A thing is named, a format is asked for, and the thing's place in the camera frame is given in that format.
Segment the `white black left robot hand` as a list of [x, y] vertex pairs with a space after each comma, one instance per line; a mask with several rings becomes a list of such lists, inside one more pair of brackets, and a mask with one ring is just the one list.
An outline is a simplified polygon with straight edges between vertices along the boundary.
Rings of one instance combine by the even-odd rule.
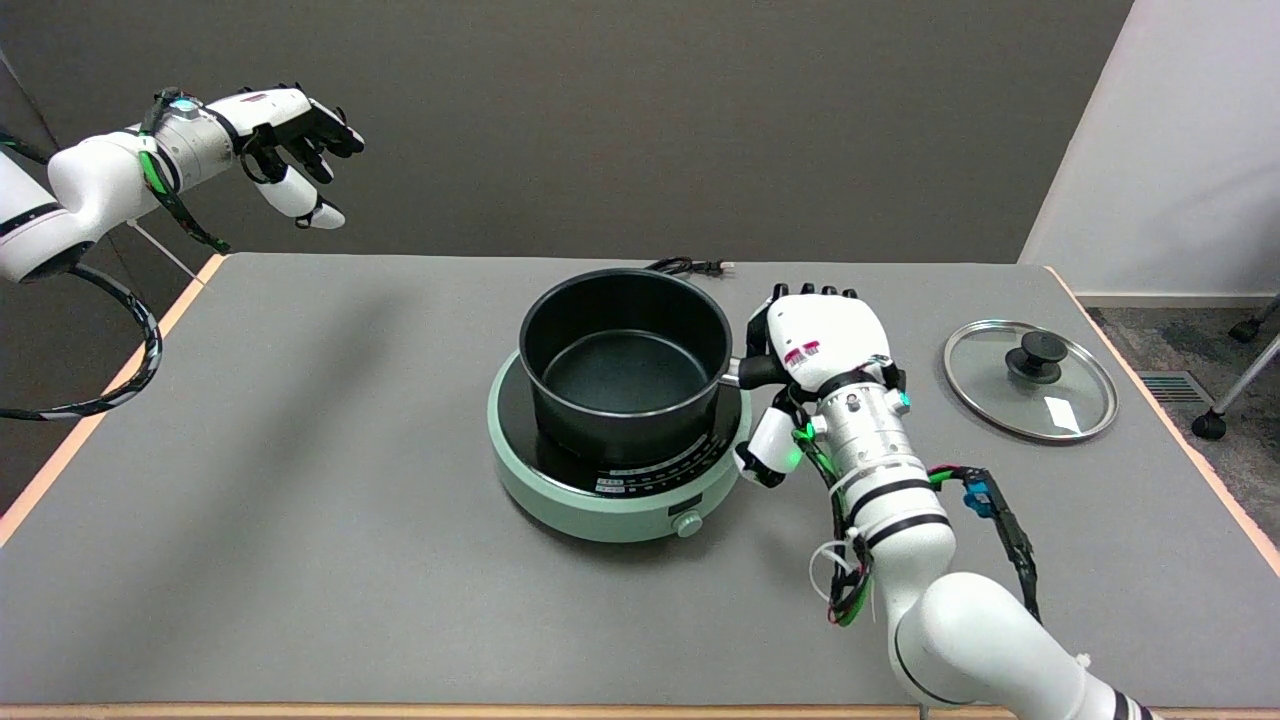
[[242, 172], [264, 200], [300, 229], [334, 231], [346, 214], [319, 192], [334, 181], [326, 160], [365, 150], [364, 136], [339, 108], [301, 87], [244, 90], [204, 106], [227, 129]]

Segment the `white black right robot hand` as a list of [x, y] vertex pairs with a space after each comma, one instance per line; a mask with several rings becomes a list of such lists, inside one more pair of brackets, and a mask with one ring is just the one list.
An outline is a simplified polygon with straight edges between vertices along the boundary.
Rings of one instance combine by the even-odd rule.
[[748, 354], [723, 382], [739, 389], [778, 387], [733, 459], [742, 478], [776, 487], [812, 457], [841, 488], [883, 457], [909, 454], [909, 401], [887, 334], [850, 291], [805, 284], [774, 293], [748, 323]]

